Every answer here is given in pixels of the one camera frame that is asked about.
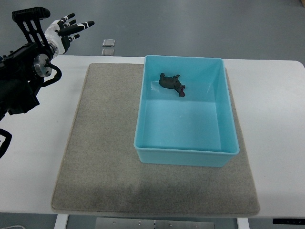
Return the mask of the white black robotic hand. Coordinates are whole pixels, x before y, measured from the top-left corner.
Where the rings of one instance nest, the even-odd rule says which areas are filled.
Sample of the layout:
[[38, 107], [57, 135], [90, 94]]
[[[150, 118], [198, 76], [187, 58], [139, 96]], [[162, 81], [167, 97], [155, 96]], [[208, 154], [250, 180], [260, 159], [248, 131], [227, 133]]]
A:
[[71, 13], [55, 20], [44, 33], [54, 58], [68, 51], [71, 42], [80, 37], [79, 32], [95, 24], [94, 21], [77, 23], [74, 17], [75, 14]]

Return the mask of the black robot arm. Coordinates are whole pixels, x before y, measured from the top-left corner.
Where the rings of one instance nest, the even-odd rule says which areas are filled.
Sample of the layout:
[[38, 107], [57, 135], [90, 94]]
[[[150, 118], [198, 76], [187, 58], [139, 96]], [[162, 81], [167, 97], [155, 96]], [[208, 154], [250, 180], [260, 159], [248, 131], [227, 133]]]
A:
[[51, 64], [55, 52], [41, 29], [40, 21], [50, 17], [44, 7], [12, 12], [12, 19], [23, 32], [27, 44], [0, 59], [0, 117], [27, 113], [39, 105], [42, 87], [57, 82], [62, 73]]

